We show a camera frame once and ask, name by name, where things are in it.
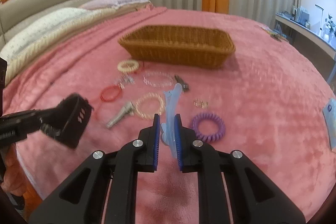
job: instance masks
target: silver bolt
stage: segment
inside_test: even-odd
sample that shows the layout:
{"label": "silver bolt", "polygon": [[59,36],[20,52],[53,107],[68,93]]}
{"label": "silver bolt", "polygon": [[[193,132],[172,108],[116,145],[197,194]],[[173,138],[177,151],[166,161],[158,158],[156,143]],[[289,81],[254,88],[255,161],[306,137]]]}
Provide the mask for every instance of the silver bolt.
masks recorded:
{"label": "silver bolt", "polygon": [[200,140],[194,140],[193,141],[193,146],[195,147],[201,147],[203,145],[203,142]]}
{"label": "silver bolt", "polygon": [[235,151],[232,152],[232,155],[233,155],[234,158],[240,159],[243,156],[243,153],[241,153],[241,151],[239,151],[239,150],[235,150]]}
{"label": "silver bolt", "polygon": [[104,153],[101,151],[96,151],[93,153],[93,157],[97,160],[97,159],[101,159],[103,157]]}
{"label": "silver bolt", "polygon": [[135,141],[133,141],[133,146],[134,147],[143,146],[143,141],[142,140],[135,140]]}

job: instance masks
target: purple hair tie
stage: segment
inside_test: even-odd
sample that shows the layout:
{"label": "purple hair tie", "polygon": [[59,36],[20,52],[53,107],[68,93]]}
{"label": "purple hair tie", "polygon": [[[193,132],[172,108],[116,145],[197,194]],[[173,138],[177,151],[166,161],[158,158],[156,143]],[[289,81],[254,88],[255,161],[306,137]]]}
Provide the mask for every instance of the purple hair tie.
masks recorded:
{"label": "purple hair tie", "polygon": [[[215,122],[218,125],[218,131],[215,134],[212,135],[203,135],[198,130],[198,125],[202,120],[210,120]],[[203,141],[203,142],[214,142],[218,141],[219,139],[223,138],[225,133],[225,124],[224,121],[216,114],[209,113],[209,112],[202,112],[200,114],[197,114],[191,121],[191,129],[193,129],[196,133],[196,137]]]}

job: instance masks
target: wicker basket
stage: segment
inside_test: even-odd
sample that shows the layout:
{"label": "wicker basket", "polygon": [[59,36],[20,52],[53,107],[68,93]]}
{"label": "wicker basket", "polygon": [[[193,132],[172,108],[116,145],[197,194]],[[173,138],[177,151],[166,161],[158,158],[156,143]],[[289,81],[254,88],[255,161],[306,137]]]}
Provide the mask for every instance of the wicker basket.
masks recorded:
{"label": "wicker basket", "polygon": [[209,69],[219,68],[236,51],[224,31],[173,25],[144,26],[119,44],[136,60]]}

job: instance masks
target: bedspread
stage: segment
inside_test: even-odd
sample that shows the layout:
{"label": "bedspread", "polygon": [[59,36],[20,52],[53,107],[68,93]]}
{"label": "bedspread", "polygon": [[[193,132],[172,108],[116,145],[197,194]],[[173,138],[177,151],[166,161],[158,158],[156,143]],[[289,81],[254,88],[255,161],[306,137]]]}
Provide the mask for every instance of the bedspread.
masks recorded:
{"label": "bedspread", "polygon": [[[194,98],[209,101],[208,110],[226,124],[226,134],[214,148],[243,151],[309,220],[335,184],[335,154],[322,115],[334,95],[312,63],[252,20],[166,8],[107,20],[45,53],[17,76],[4,91],[5,112],[53,107],[71,92],[96,106],[100,91],[119,76],[118,62],[129,58],[117,40],[148,24],[204,26],[230,34],[236,53],[219,70],[145,63],[145,71],[178,74],[189,83],[190,92],[182,94],[177,106],[185,126],[200,112]],[[103,104],[98,119],[91,118],[75,151],[40,132],[17,144],[21,163],[43,198],[93,151],[118,150],[152,124],[135,116],[105,128],[127,100],[160,91],[146,86],[141,74],[134,79],[120,99]],[[169,148],[161,145],[157,172],[138,176],[136,223],[198,223],[197,189],[197,175],[180,173]]]}

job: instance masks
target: white desk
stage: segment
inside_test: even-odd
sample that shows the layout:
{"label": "white desk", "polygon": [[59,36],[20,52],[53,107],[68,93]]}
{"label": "white desk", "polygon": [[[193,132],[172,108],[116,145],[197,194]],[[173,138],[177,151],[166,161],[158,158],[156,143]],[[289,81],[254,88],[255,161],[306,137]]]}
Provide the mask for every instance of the white desk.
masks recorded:
{"label": "white desk", "polygon": [[[277,24],[278,22],[282,22],[283,24],[287,25],[288,27],[292,28],[293,30],[301,33],[303,36],[307,37],[309,40],[313,41],[316,45],[318,45],[323,51],[325,51],[333,60],[336,61],[336,49],[333,48],[328,42],[324,41],[321,37],[319,37],[316,33],[313,33],[311,30],[307,29],[306,27],[302,26],[301,24],[290,20],[284,17],[281,14],[275,15],[275,21]],[[336,73],[336,63],[327,79],[327,83],[330,84],[334,75]]]}

